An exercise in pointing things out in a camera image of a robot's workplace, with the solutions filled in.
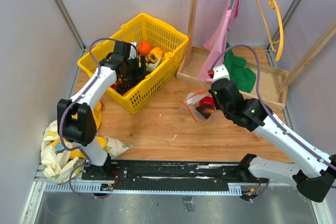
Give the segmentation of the red apple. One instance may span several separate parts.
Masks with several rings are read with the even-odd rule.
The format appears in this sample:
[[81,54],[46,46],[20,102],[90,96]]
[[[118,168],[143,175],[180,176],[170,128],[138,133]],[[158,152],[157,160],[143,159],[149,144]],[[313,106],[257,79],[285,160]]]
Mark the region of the red apple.
[[206,96],[199,101],[199,106],[210,105],[215,106],[214,100],[212,97]]

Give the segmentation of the dark red plum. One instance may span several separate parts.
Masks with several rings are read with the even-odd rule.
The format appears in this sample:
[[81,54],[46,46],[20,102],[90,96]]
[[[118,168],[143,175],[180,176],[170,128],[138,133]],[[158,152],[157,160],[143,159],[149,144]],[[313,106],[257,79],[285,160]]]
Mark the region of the dark red plum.
[[207,120],[214,113],[215,108],[210,105],[204,105],[196,107],[196,111]]

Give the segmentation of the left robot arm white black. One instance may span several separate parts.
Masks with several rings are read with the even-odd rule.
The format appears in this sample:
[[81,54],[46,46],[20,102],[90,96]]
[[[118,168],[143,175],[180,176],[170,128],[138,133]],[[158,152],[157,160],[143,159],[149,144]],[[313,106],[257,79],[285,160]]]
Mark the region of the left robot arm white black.
[[61,143],[68,141],[79,150],[92,168],[93,174],[102,180],[112,175],[111,156],[97,140],[97,126],[93,111],[104,93],[118,79],[135,77],[139,74],[139,55],[135,42],[113,40],[113,51],[96,61],[97,68],[89,81],[70,99],[59,100],[57,104],[57,127]]

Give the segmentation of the clear zip top bag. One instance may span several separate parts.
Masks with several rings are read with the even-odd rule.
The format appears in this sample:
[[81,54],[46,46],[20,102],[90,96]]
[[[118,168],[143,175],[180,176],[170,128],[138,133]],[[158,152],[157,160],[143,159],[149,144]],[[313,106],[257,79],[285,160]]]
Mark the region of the clear zip top bag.
[[215,103],[208,90],[190,92],[181,104],[182,110],[197,123],[208,121],[215,112]]

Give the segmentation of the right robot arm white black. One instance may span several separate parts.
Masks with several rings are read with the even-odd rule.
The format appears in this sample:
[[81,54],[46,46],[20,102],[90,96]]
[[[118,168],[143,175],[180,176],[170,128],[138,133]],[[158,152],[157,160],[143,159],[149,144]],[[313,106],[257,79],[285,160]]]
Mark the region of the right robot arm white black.
[[297,188],[312,201],[323,202],[335,181],[335,155],[304,140],[262,101],[244,99],[227,78],[215,80],[209,92],[226,119],[268,140],[292,160],[282,163],[247,154],[238,168],[242,181],[255,177],[274,180]]

